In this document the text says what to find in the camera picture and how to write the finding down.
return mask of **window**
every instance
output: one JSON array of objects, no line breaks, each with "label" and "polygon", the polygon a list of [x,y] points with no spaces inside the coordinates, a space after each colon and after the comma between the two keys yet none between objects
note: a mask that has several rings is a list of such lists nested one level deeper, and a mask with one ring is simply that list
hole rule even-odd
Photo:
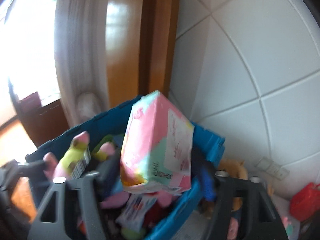
[{"label": "window", "polygon": [[56,1],[15,0],[3,27],[2,76],[10,77],[19,99],[38,91],[42,105],[60,98],[53,47]]}]

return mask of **pink toy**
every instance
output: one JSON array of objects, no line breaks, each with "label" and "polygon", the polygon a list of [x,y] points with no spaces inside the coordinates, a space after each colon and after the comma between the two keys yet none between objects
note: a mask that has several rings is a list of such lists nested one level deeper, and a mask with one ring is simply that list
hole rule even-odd
[{"label": "pink toy", "polygon": [[147,195],[153,196],[157,198],[157,203],[161,208],[166,208],[171,205],[173,201],[175,201],[179,196],[171,195],[165,190],[160,190],[154,193],[147,193]]},{"label": "pink toy", "polygon": [[235,218],[230,219],[227,240],[234,240],[238,234],[239,222]]},{"label": "pink toy", "polygon": [[102,209],[120,208],[127,203],[130,194],[125,191],[121,191],[113,196],[105,198],[100,202],[100,207]]},{"label": "pink toy", "polygon": [[114,155],[116,152],[115,146],[112,142],[106,142],[101,147],[99,152],[105,153],[108,156]]},{"label": "pink toy", "polygon": [[[47,163],[47,169],[44,171],[44,174],[48,180],[53,181],[53,179],[56,177],[65,177],[67,180],[71,179],[68,167],[70,166],[70,163],[72,163],[72,160],[74,160],[74,158],[79,154],[78,151],[80,151],[81,154],[81,150],[78,150],[77,147],[88,144],[89,133],[84,131],[73,138],[69,150],[59,163],[54,154],[48,152],[43,157],[43,160]],[[113,155],[115,153],[115,147],[113,143],[106,142],[100,147],[99,152]],[[103,209],[118,208],[123,206],[128,199],[129,193],[122,191],[113,196],[105,198],[104,201],[100,203],[100,206]]]}]

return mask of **pink fabric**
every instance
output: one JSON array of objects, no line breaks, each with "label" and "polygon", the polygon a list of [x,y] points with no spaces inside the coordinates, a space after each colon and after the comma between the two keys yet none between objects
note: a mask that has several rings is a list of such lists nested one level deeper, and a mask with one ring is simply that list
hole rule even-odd
[{"label": "pink fabric", "polygon": [[127,203],[129,196],[130,194],[128,192],[121,191],[113,196],[105,198],[100,202],[100,207],[102,209],[120,208]]},{"label": "pink fabric", "polygon": [[52,152],[48,152],[43,157],[43,160],[47,163],[47,169],[44,171],[44,174],[46,175],[48,180],[53,180],[53,174],[58,165],[58,160]]},{"label": "pink fabric", "polygon": [[58,163],[53,174],[53,179],[56,177],[65,177],[66,179],[71,179],[70,175],[65,171],[60,162]]},{"label": "pink fabric", "polygon": [[234,240],[238,234],[239,222],[235,218],[230,219],[227,240]]},{"label": "pink fabric", "polygon": [[77,140],[79,142],[85,143],[85,144],[89,144],[90,141],[90,136],[89,133],[87,131],[84,131],[78,135],[76,135],[73,140]]},{"label": "pink fabric", "polygon": [[165,190],[160,190],[157,194],[157,201],[162,208],[170,206],[172,203],[173,195],[166,192]]},{"label": "pink fabric", "polygon": [[106,142],[104,143],[101,147],[99,152],[103,152],[105,154],[107,154],[107,156],[111,156],[113,154],[115,154],[115,146],[113,145],[112,142]]}]

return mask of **red bag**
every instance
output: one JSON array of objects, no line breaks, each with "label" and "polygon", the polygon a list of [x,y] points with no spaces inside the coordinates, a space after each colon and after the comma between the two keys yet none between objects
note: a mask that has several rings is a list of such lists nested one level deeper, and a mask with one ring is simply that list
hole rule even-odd
[{"label": "red bag", "polygon": [[290,214],[299,221],[306,220],[320,209],[320,184],[310,182],[290,201]]}]

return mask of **green ball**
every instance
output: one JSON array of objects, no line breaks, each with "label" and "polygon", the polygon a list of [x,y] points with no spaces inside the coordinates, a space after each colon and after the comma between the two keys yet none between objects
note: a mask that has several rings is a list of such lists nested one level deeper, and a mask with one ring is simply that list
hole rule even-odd
[{"label": "green ball", "polygon": [[135,232],[128,228],[121,228],[121,235],[126,240],[140,240],[146,235],[147,231],[145,228],[142,228],[140,232]]}]

